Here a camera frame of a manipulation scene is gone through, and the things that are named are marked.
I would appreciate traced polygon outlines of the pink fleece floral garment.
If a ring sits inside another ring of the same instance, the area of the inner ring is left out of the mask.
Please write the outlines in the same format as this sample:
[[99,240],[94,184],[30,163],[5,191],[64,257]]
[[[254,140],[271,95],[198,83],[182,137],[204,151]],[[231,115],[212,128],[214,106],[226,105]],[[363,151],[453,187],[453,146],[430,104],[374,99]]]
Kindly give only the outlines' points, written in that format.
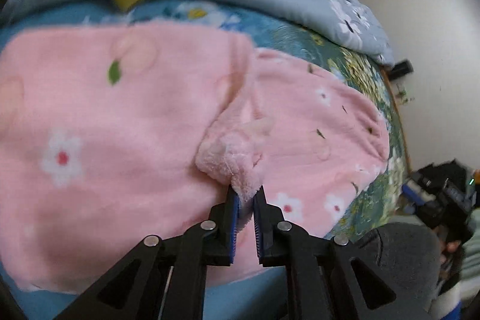
[[325,69],[187,23],[29,29],[1,51],[1,263],[79,293],[233,188],[323,236],[390,155],[386,121]]

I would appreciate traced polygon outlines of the teal floral bed blanket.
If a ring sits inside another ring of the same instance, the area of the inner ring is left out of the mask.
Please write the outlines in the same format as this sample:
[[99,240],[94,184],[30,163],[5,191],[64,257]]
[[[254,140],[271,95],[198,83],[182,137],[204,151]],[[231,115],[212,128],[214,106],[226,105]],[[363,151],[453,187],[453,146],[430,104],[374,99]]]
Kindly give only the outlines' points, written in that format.
[[[336,76],[365,95],[385,119],[390,155],[386,169],[366,190],[355,195],[342,218],[323,236],[346,232],[357,238],[382,225],[394,210],[406,168],[396,113],[379,66],[364,54],[337,46],[319,34],[261,13],[214,2],[156,0],[129,13],[115,13],[104,0],[76,1],[27,16],[1,30],[1,52],[17,34],[56,27],[131,26],[141,23],[187,23],[238,32],[258,48],[273,49],[303,59]],[[18,288],[1,262],[1,276],[29,319],[52,319],[78,293]]]

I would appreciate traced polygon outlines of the grey chair seat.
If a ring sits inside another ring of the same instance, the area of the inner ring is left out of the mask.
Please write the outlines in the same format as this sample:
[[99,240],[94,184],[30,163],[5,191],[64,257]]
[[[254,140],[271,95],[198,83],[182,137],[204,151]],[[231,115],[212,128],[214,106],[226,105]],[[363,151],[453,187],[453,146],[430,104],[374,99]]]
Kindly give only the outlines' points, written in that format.
[[365,255],[406,289],[427,310],[434,299],[440,271],[440,241],[428,227],[388,223],[355,242]]

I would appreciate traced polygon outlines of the wooden bed footboard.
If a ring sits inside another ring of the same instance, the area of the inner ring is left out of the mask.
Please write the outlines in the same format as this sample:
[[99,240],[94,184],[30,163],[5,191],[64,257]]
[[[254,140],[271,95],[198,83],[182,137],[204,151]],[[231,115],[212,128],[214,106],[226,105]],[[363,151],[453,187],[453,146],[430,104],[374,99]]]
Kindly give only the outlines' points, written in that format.
[[403,127],[403,124],[402,124],[402,121],[401,121],[401,118],[400,118],[399,107],[398,107],[397,102],[395,100],[395,96],[394,96],[394,93],[393,93],[393,90],[392,90],[392,85],[391,85],[391,82],[388,79],[386,69],[383,66],[380,66],[380,74],[382,76],[382,80],[383,80],[383,83],[385,85],[388,96],[391,100],[391,105],[393,106],[393,110],[396,113],[399,133],[400,133],[401,139],[402,139],[403,156],[404,156],[404,160],[405,160],[405,163],[406,163],[406,170],[409,174],[411,174],[413,170],[412,170],[412,165],[411,165],[411,159],[410,159],[410,156],[409,156],[409,153],[408,153],[408,147],[407,147],[407,142],[406,142],[406,138],[405,138],[404,127]]

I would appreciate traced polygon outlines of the black device by wall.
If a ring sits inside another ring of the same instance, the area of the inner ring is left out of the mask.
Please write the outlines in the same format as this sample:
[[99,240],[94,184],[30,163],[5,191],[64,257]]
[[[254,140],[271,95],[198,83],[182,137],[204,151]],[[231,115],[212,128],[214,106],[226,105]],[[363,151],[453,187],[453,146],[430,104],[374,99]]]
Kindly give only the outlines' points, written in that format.
[[388,71],[387,77],[390,81],[403,78],[411,73],[413,73],[413,66],[408,59],[405,59],[401,62],[396,63],[396,65]]

